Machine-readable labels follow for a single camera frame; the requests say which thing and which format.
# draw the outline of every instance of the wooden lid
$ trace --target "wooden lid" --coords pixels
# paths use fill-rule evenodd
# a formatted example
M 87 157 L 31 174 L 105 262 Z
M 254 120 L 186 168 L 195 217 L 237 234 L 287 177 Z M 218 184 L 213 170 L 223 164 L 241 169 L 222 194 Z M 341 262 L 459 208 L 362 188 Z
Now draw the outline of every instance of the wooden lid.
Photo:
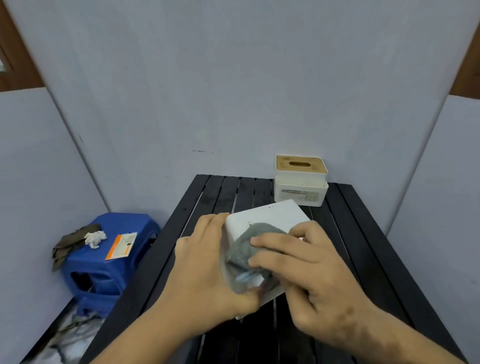
M 316 157 L 277 156 L 276 169 L 293 172 L 328 173 L 324 162 Z

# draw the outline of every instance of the forearm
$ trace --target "forearm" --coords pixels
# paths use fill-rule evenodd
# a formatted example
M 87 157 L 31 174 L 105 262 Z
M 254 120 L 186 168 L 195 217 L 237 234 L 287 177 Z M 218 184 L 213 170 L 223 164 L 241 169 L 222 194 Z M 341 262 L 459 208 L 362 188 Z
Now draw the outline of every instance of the forearm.
M 93 364 L 162 364 L 188 339 L 169 307 L 155 305 L 135 320 Z
M 378 308 L 346 343 L 355 356 L 371 364 L 461 364 L 461 360 Z

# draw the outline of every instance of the black table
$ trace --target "black table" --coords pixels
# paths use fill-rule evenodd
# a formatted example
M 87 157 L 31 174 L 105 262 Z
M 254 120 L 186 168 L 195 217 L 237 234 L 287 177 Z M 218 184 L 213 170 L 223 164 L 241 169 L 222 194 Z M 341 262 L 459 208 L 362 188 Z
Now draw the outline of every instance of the black table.
M 465 359 L 438 315 L 348 184 L 329 184 L 321 207 L 305 207 L 326 231 L 367 296 L 451 353 Z M 173 249 L 201 215 L 239 212 L 273 203 L 272 180 L 197 175 L 145 255 L 81 363 L 92 361 L 160 296 L 173 267 Z M 185 343 L 175 363 L 360 363 L 316 342 L 292 323 L 285 295 L 243 319 L 227 321 Z

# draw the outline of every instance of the hand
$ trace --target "hand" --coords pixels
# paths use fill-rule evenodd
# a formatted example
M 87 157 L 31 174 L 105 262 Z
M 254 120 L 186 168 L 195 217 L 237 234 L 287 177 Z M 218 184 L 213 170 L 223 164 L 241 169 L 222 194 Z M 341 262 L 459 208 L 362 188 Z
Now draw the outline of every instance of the hand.
M 282 283 L 295 326 L 330 345 L 346 347 L 359 324 L 374 315 L 374 306 L 314 221 L 293 227 L 290 235 L 267 233 L 252 238 L 260 251 L 251 267 L 274 272 Z
M 177 240 L 175 265 L 153 309 L 171 312 L 186 336 L 200 335 L 219 323 L 258 310 L 258 290 L 234 293 L 220 268 L 222 226 L 229 214 L 204 215 L 192 236 Z

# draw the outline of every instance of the crumpled white tissue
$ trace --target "crumpled white tissue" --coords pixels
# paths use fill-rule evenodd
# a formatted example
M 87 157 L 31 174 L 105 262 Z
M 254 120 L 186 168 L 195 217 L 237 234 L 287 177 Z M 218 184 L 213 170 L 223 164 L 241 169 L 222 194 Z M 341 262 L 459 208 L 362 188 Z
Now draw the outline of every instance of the crumpled white tissue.
M 85 245 L 89 245 L 90 248 L 96 249 L 102 240 L 105 240 L 107 236 L 105 235 L 104 231 L 95 231 L 95 232 L 88 232 L 84 236 L 85 238 Z

